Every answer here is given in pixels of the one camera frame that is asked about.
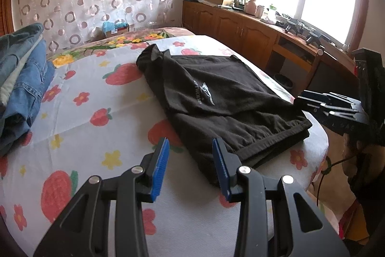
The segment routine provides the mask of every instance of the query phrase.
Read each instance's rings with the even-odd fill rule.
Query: red flower print
[[[21,205],[15,205],[14,207],[15,214],[13,215],[13,218],[15,219],[15,222],[17,226],[19,227],[19,230],[22,231],[23,228],[26,228],[26,218],[23,214],[23,207]]]
[[[186,48],[181,51],[182,55],[200,55],[201,53],[192,48]]]
[[[3,217],[4,222],[6,222],[6,213],[4,206],[0,206],[0,215]]]
[[[101,56],[105,55],[105,52],[106,52],[106,50],[98,50],[97,52],[95,52],[95,55],[97,57],[101,57]]]
[[[296,151],[292,149],[290,151],[290,163],[292,165],[295,165],[298,170],[301,170],[302,167],[307,167],[308,162],[305,159],[305,153],[303,152],[303,150],[299,149]]]
[[[26,134],[26,137],[22,142],[22,146],[27,146],[30,143],[31,139],[32,139],[32,132],[28,131],[28,133]]]
[[[176,47],[184,47],[184,44],[183,42],[174,42],[173,45],[176,46]]]
[[[6,156],[0,157],[0,177],[2,180],[6,175],[7,169],[8,169],[8,158]]]
[[[78,97],[74,98],[74,103],[76,103],[77,106],[80,106],[81,104],[88,102],[88,96],[90,96],[90,93],[81,92]]]
[[[57,94],[61,92],[59,85],[55,85],[52,89],[45,92],[42,103],[48,101],[51,102]]]
[[[64,80],[71,79],[76,74],[76,71],[70,70],[65,74]]]
[[[219,51],[221,52],[221,54],[223,56],[231,56],[231,55],[234,55],[235,53],[229,49],[229,48],[220,48]]]
[[[153,224],[155,219],[155,211],[152,209],[144,209],[142,211],[144,233],[146,235],[154,235],[156,233],[156,226]]]
[[[146,42],[142,43],[133,43],[131,49],[146,48],[148,44]]]
[[[219,195],[219,202],[221,205],[225,208],[231,208],[237,205],[237,203],[229,203],[226,198],[223,196],[223,194]]]

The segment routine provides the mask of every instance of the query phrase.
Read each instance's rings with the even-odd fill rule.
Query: bed
[[[160,196],[154,204],[143,204],[149,255],[233,255],[239,205],[227,203],[199,172],[144,76],[134,71],[122,79],[119,65],[135,63],[152,43],[161,51],[170,49],[171,54],[235,54],[282,99],[292,102],[293,97],[220,42],[185,32],[157,30],[152,38],[144,33],[123,34],[49,56],[58,68],[39,116],[20,145],[0,159],[0,212],[9,233],[28,256],[33,255],[60,208],[90,176],[121,175],[152,152],[161,136],[169,138],[173,149]],[[121,80],[126,84],[117,85]],[[258,170],[274,178],[289,174],[307,189],[321,170],[328,138],[321,125],[305,114],[313,124],[309,138]],[[268,222],[272,236],[269,204]],[[115,256],[113,227],[114,204],[109,256]]]

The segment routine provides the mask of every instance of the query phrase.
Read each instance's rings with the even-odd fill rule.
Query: fabric pile
[[[236,56],[171,56],[156,44],[137,60],[171,125],[217,185],[212,140],[256,168],[307,138],[304,113],[278,97]]]
[[[0,37],[0,157],[30,130],[53,79],[43,30],[35,23]]]

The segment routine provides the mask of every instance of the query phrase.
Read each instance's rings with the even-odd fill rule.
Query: wooden shelf
[[[292,62],[294,62],[296,65],[298,65],[302,69],[306,70],[307,72],[310,72],[311,64],[309,64],[305,60],[301,59],[296,54],[293,54],[289,50],[283,48],[281,45],[275,44],[273,46],[273,51],[284,56],[285,58],[291,60]]]

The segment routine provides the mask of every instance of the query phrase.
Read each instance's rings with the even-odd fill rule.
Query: black clothing
[[[370,184],[355,193],[363,208],[370,240],[357,257],[385,256],[385,169]]]
[[[182,143],[211,183],[212,140],[257,167],[307,138],[311,122],[236,56],[171,56],[156,45],[137,60]]]

